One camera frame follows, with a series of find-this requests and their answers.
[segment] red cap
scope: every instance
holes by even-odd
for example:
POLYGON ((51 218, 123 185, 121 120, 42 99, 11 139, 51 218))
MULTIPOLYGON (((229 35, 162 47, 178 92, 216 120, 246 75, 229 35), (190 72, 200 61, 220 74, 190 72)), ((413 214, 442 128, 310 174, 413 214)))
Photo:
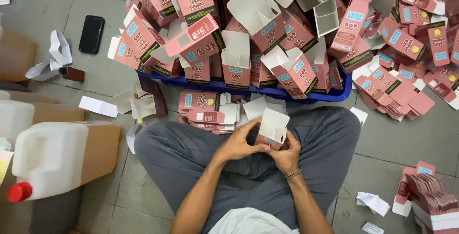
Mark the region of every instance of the red cap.
POLYGON ((32 186, 27 182, 20 182, 8 188, 6 196, 10 202, 24 201, 32 195, 32 186))

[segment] bracelet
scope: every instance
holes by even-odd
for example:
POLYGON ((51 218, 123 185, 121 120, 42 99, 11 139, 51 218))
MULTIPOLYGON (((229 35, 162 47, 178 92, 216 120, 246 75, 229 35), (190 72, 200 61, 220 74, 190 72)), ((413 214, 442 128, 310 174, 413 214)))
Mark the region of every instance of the bracelet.
POLYGON ((298 175, 298 174, 301 172, 301 170, 303 170, 303 167, 300 167, 300 168, 297 169, 295 172, 291 173, 290 175, 288 175, 288 176, 286 176, 286 177, 284 177, 284 178, 285 178, 285 179, 293 178, 293 177, 295 177, 296 175, 298 175))

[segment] white plastic jug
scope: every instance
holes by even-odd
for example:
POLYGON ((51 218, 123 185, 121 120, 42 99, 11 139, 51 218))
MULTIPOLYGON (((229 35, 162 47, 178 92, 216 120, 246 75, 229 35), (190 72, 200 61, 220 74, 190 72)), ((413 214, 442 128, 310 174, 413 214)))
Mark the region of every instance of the white plastic jug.
POLYGON ((15 100, 20 102, 40 102, 59 104, 59 101, 40 93, 26 93, 17 91, 0 90, 0 99, 15 100))
POLYGON ((16 141, 8 200, 19 202, 66 193, 113 171, 120 127, 111 122, 44 122, 16 141))
POLYGON ((0 137, 13 146, 17 136, 34 124, 48 121, 82 121, 84 110, 64 104, 0 100, 0 137))

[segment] person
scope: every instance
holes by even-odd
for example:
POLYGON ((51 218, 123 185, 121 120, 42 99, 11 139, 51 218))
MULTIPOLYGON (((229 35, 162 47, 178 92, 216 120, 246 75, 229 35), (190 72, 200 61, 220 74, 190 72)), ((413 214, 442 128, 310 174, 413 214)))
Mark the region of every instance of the person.
POLYGON ((223 136, 183 118, 139 132, 134 149, 175 214, 171 234, 334 233, 324 215, 346 177, 359 120, 341 107, 298 112, 279 151, 252 145, 260 120, 223 136), (244 190, 222 172, 261 183, 244 190))

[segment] grey pants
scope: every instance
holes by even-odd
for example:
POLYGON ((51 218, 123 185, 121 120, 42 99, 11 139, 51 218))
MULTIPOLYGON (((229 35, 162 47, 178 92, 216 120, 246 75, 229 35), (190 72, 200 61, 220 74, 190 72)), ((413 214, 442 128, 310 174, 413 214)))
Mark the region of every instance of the grey pants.
MULTIPOLYGON (((291 115, 287 128, 301 143, 303 177, 324 214, 338 195, 359 140, 360 123, 348 109, 320 107, 291 115)), ((177 212, 215 150, 228 138, 177 122, 148 125, 135 139, 135 152, 146 172, 177 212)), ((229 161, 223 172, 261 181, 244 190, 221 177, 202 233, 229 210, 252 207, 270 213, 291 229, 298 228, 287 182, 267 154, 229 161)))

